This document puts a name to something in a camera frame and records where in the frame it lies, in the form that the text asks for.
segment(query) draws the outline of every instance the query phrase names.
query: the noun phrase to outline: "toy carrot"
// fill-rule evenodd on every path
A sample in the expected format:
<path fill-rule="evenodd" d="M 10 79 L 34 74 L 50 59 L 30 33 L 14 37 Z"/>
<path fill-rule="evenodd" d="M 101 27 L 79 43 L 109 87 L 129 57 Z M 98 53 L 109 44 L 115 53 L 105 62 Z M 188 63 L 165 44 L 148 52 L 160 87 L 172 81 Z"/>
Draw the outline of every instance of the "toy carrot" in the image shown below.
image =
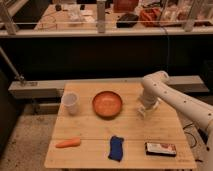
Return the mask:
<path fill-rule="evenodd" d="M 77 147 L 81 144 L 81 139 L 78 137 L 62 141 L 55 145 L 56 148 Z"/>

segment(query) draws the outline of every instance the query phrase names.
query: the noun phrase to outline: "floor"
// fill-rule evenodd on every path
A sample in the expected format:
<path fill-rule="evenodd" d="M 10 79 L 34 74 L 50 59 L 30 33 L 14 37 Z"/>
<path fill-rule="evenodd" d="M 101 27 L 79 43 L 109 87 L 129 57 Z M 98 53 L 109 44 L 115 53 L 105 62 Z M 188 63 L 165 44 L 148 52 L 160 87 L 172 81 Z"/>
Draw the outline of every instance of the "floor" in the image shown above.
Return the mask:
<path fill-rule="evenodd" d="M 24 112 L 11 135 L 5 153 L 0 160 L 0 171 L 58 171 L 59 169 L 44 168 L 45 155 L 56 120 L 56 113 L 46 111 L 46 114 L 32 115 Z M 179 114 L 181 123 L 184 126 L 191 121 Z M 195 159 L 203 160 L 202 151 L 205 148 L 195 126 L 190 126 L 185 131 L 191 133 L 197 141 L 192 148 Z M 186 134 L 189 145 L 193 146 L 195 140 L 188 133 Z M 198 171 L 202 162 L 197 162 Z"/>

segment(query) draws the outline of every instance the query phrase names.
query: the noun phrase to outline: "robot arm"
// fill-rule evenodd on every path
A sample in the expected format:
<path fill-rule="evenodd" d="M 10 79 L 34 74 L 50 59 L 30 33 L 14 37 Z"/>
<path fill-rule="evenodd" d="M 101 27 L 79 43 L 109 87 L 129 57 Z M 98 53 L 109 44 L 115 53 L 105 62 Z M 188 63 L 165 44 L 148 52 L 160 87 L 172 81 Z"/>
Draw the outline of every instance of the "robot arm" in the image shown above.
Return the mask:
<path fill-rule="evenodd" d="M 144 88 L 141 101 L 145 109 L 152 108 L 161 98 L 184 116 L 195 122 L 201 130 L 208 134 L 203 171 L 213 168 L 213 106 L 185 95 L 166 85 L 169 76 L 164 71 L 146 75 L 142 78 Z"/>

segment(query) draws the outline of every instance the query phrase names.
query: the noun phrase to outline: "blue cloth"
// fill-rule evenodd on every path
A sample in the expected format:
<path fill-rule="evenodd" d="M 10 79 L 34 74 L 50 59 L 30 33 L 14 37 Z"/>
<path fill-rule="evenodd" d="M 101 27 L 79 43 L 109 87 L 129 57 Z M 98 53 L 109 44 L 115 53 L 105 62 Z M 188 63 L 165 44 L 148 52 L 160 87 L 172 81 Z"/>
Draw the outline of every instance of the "blue cloth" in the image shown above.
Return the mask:
<path fill-rule="evenodd" d="M 113 136 L 110 140 L 110 154 L 109 159 L 121 161 L 123 157 L 123 144 L 124 139 L 121 137 Z"/>

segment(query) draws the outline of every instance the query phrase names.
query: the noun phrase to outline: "paper cup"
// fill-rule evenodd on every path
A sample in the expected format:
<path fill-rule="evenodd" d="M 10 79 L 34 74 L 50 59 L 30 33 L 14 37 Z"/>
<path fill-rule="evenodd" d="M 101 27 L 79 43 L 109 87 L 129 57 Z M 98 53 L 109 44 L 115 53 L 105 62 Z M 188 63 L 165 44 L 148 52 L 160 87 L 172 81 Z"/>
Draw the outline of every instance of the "paper cup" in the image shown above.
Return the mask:
<path fill-rule="evenodd" d="M 78 112 L 78 97 L 75 93 L 67 93 L 62 96 L 61 103 L 67 108 L 71 115 Z"/>

